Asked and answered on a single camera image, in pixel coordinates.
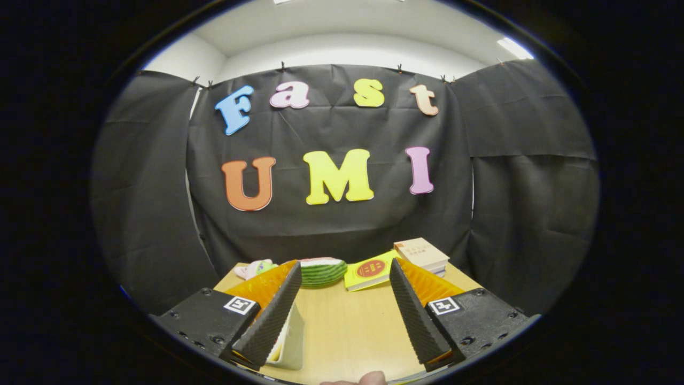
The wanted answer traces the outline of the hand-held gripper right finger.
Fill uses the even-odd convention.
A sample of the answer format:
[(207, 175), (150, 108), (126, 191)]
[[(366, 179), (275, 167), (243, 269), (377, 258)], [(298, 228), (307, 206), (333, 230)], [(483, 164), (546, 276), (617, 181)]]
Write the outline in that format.
[(428, 372), (477, 360), (537, 321), (486, 288), (465, 290), (407, 260), (390, 283), (418, 362)]

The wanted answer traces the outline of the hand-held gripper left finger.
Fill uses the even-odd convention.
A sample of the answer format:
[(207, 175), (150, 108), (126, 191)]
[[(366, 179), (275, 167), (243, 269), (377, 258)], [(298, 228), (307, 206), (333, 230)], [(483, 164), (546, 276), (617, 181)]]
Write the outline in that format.
[(258, 371), (266, 364), (301, 287), (288, 261), (229, 290), (201, 288), (154, 320), (196, 349)]

